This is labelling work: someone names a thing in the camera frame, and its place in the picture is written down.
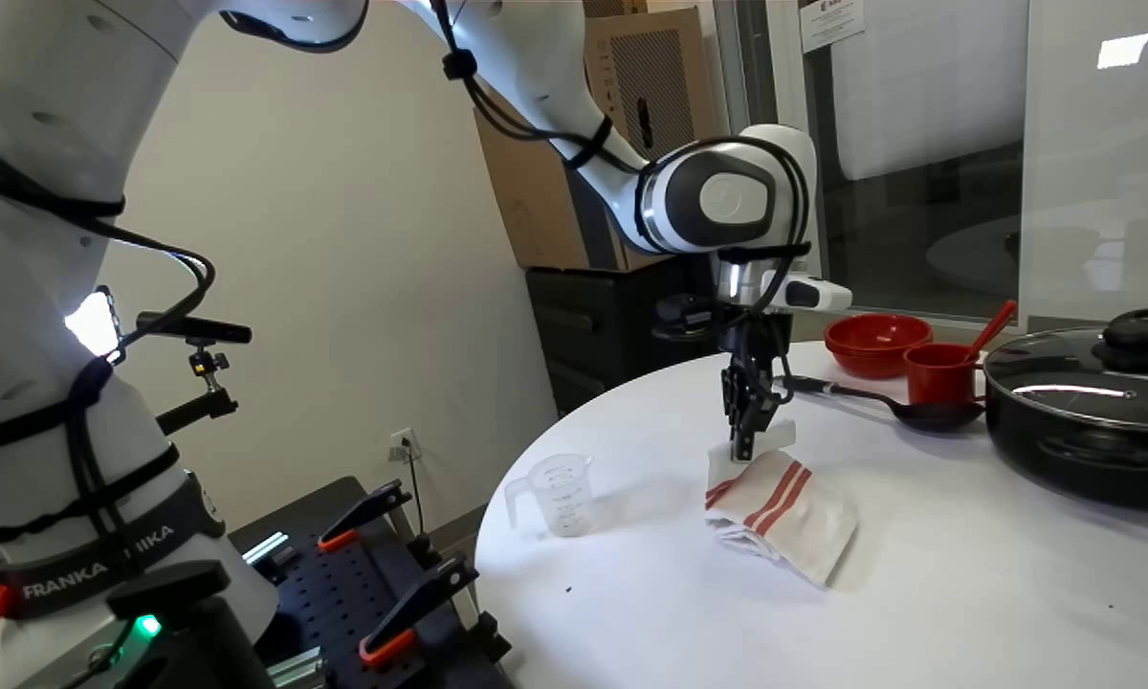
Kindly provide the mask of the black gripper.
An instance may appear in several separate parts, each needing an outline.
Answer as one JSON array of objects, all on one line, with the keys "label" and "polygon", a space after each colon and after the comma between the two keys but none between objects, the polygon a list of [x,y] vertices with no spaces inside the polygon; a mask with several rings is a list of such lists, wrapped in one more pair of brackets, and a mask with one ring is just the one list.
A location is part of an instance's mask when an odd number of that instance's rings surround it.
[{"label": "black gripper", "polygon": [[737,314],[726,320],[722,408],[732,416],[732,460],[751,460],[751,444],[773,425],[773,412],[787,400],[773,374],[773,363],[787,357],[787,342],[787,314]]}]

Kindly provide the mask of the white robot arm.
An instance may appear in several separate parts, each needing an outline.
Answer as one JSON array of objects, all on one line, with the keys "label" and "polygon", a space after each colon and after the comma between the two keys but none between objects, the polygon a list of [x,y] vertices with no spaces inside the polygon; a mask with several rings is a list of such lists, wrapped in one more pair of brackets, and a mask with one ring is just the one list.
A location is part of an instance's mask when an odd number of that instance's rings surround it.
[{"label": "white robot arm", "polygon": [[[814,140],[751,124],[641,158],[587,85],[583,0],[399,0],[444,71],[579,172],[641,251],[715,251],[782,303],[814,198]],[[115,689],[123,580],[220,566],[227,621],[269,631],[274,588],[107,352],[65,316],[129,233],[125,175],[203,20],[300,53],[349,44],[371,0],[0,0],[0,689]]]}]

